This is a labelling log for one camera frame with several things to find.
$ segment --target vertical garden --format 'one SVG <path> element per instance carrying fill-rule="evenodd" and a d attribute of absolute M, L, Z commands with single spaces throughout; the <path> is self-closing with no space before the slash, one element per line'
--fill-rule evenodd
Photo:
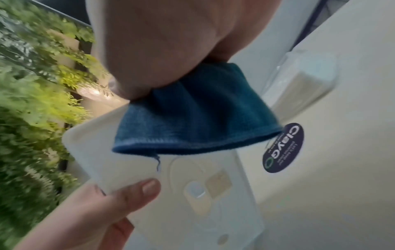
<path fill-rule="evenodd" d="M 70 94 L 95 75 L 60 65 L 66 57 L 95 72 L 97 61 L 65 45 L 59 33 L 93 41 L 92 30 L 23 0 L 0 0 L 0 249 L 11 248 L 75 184 L 58 163 L 65 124 L 86 119 Z"/>

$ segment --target claygo logo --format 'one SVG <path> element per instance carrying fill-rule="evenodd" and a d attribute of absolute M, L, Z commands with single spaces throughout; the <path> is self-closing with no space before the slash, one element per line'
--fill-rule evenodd
<path fill-rule="evenodd" d="M 304 131 L 300 124 L 290 123 L 284 127 L 275 142 L 263 154 L 263 167 L 269 173 L 285 169 L 298 155 L 304 141 Z"/>

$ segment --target round hole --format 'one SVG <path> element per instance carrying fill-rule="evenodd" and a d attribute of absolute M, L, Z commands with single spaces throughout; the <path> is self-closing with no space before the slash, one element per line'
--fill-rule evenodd
<path fill-rule="evenodd" d="M 221 237 L 218 238 L 217 244 L 218 245 L 224 245 L 225 243 L 228 242 L 229 239 L 229 234 L 224 234 Z"/>

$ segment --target brown square label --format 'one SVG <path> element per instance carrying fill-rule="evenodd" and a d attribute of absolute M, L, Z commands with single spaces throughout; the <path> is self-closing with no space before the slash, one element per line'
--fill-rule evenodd
<path fill-rule="evenodd" d="M 228 173 L 221 170 L 206 181 L 206 188 L 209 191 L 211 198 L 215 199 L 222 195 L 226 190 L 232 187 Z"/>

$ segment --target blue cloth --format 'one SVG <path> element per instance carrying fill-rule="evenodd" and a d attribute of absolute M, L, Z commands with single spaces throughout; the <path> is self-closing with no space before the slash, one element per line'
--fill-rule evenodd
<path fill-rule="evenodd" d="M 129 104 L 113 151 L 158 157 L 229 150 L 282 127 L 233 63 L 201 63 L 179 81 Z"/>

